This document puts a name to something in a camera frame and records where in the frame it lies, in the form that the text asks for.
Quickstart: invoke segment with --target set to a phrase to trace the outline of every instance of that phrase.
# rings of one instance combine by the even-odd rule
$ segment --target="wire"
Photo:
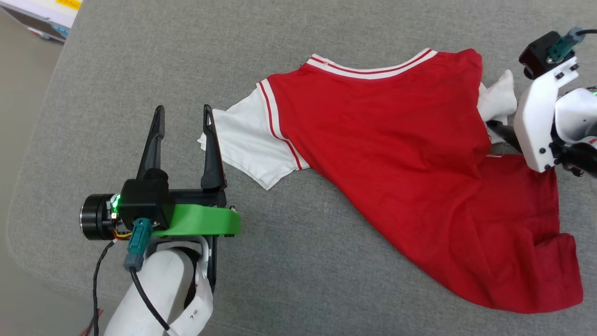
[[[98,310],[99,310],[98,317],[100,317],[104,311],[102,309],[98,309]],[[91,317],[91,321],[89,321],[89,325],[87,326],[87,328],[85,330],[83,330],[83,332],[79,336],[89,336],[89,333],[92,330],[93,330],[93,316]]]
[[[597,34],[597,29],[585,29],[576,32],[576,35]]]
[[[114,230],[114,238],[116,238],[116,239],[130,238],[132,234],[133,234],[132,232],[121,234],[121,233],[118,233],[118,231]]]
[[[147,309],[149,309],[149,311],[151,312],[151,314],[155,317],[156,320],[158,320],[159,324],[162,325],[162,327],[164,328],[164,330],[166,330],[166,332],[169,335],[172,334],[176,334],[176,333],[172,333],[170,331],[170,326],[166,323],[166,321],[164,321],[164,319],[162,318],[162,316],[160,316],[160,314],[158,313],[158,311],[155,309],[155,307],[153,306],[153,304],[151,303],[151,301],[149,301],[149,298],[147,297],[147,294],[145,294],[145,291],[143,290],[143,287],[141,286],[141,283],[139,282],[139,277],[137,276],[137,271],[135,271],[134,268],[129,268],[131,271],[131,278],[133,278],[133,283],[135,284],[135,287],[137,288],[137,292],[139,292],[139,295],[141,296],[141,299],[143,300],[143,302],[145,303],[145,305],[147,306]]]
[[[93,323],[94,336],[99,336],[99,334],[100,334],[100,328],[98,326],[98,320],[99,320],[100,316],[99,316],[99,312],[97,310],[97,274],[100,272],[101,261],[104,259],[104,257],[108,253],[108,249],[111,248],[112,246],[114,246],[114,243],[116,243],[116,240],[112,240],[111,242],[109,242],[108,245],[106,245],[106,247],[104,248],[104,251],[101,252],[100,258],[97,260],[96,272],[93,273],[93,318],[92,318],[91,322]],[[87,336],[89,334],[90,330],[91,330],[91,328],[87,330],[87,333],[85,333],[85,336]]]

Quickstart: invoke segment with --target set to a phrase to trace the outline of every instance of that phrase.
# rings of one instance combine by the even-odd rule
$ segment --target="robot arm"
[[[209,246],[205,238],[200,244],[199,259],[190,249],[169,248],[148,257],[138,273],[142,291],[170,325],[168,335],[197,336],[211,317],[213,296],[207,280]],[[162,336],[163,333],[164,328],[145,308],[136,283],[131,284],[105,336]]]
[[[580,28],[565,36],[549,32],[529,44],[519,61],[534,81],[521,97],[514,128],[487,123],[537,172],[562,164],[577,176],[587,172],[597,177],[597,96],[578,88],[558,97],[559,89],[578,77],[572,47],[594,32]]]

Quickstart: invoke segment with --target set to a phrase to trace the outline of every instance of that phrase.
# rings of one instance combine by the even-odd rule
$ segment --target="green mount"
[[[218,236],[241,233],[241,217],[225,207],[198,204],[177,204],[170,228],[154,231],[157,237],[166,236]]]

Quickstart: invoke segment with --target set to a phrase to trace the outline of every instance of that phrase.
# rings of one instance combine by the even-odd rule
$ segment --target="cable connector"
[[[559,41],[549,48],[547,62],[559,63],[566,58],[570,54],[570,51],[572,51],[572,48],[584,40],[584,35],[579,35],[579,32],[583,32],[583,29],[574,27],[566,35],[560,37]]]
[[[143,255],[149,245],[153,234],[152,222],[149,218],[138,218],[135,220],[131,238],[127,246],[127,258],[124,259],[124,268],[129,271],[131,268],[140,271],[143,266]]]

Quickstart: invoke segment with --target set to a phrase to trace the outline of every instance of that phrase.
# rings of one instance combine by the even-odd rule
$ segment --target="gray fabric surface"
[[[474,48],[484,81],[512,69],[520,94],[529,84],[517,63],[526,45],[552,29],[597,26],[596,8],[589,0],[85,1],[20,174],[8,223],[12,256],[48,286],[91,298],[106,242],[79,232],[79,207],[134,176],[156,105],[167,113],[162,168],[171,187],[198,187],[201,106],[226,109],[312,53],[378,68],[425,47]],[[597,38],[577,52],[581,78],[573,84],[594,84]],[[594,180],[558,172],[562,230],[577,241],[584,302],[524,316],[450,293],[314,171],[292,173],[269,192],[230,166],[226,173],[242,234],[220,240],[205,335],[597,334]],[[117,245],[104,260],[100,306],[118,303],[130,284],[124,253]]]

